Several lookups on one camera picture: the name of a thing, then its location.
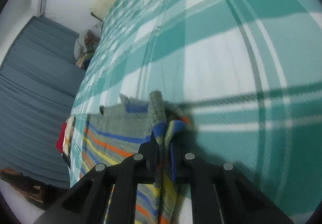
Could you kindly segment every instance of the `gray fabric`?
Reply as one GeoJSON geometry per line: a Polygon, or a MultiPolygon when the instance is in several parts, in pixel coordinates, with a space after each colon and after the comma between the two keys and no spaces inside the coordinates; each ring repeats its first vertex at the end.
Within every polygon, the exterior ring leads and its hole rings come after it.
{"type": "Polygon", "coordinates": [[[16,38],[0,69],[0,168],[69,187],[55,144],[85,75],[75,66],[77,37],[38,17],[16,38]]]}

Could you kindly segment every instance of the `plaid bedsheet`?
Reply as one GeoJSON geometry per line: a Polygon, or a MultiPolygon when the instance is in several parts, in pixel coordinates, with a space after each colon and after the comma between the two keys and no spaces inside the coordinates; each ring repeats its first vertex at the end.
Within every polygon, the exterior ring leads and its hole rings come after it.
{"type": "Polygon", "coordinates": [[[88,113],[160,90],[195,126],[186,144],[229,161],[287,215],[322,198],[318,0],[117,0],[72,109],[71,185],[88,113]]]}

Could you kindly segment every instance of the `striped cloth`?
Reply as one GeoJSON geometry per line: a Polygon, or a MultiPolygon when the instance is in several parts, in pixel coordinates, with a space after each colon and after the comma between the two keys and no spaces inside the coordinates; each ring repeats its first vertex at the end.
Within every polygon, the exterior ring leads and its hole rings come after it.
{"type": "Polygon", "coordinates": [[[174,134],[186,129],[186,123],[174,118],[187,119],[177,107],[164,103],[158,91],[150,94],[148,103],[123,96],[121,104],[100,111],[86,119],[80,177],[98,163],[121,163],[137,153],[153,132],[158,143],[157,179],[154,184],[138,184],[135,220],[170,223],[177,188],[170,181],[169,145],[174,134]]]}
{"type": "Polygon", "coordinates": [[[76,96],[71,185],[84,114],[158,89],[197,131],[188,147],[233,163],[287,215],[322,198],[318,0],[117,0],[76,96]]]}

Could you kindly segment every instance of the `blue-gray curtain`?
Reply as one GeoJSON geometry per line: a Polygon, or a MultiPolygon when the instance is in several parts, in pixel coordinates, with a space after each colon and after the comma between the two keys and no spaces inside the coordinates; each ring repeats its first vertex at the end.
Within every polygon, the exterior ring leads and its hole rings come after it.
{"type": "Polygon", "coordinates": [[[76,32],[33,18],[0,69],[0,169],[69,187],[68,168],[55,148],[85,72],[75,65],[76,32]]]}

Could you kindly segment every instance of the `curtain fold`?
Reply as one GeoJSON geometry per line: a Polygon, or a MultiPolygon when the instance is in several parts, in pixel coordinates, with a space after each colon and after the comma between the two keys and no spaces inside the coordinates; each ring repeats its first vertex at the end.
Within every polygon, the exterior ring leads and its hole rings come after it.
{"type": "Polygon", "coordinates": [[[0,69],[0,169],[10,167],[57,187],[69,187],[55,148],[85,71],[75,65],[78,34],[45,17],[33,18],[0,69]]]}

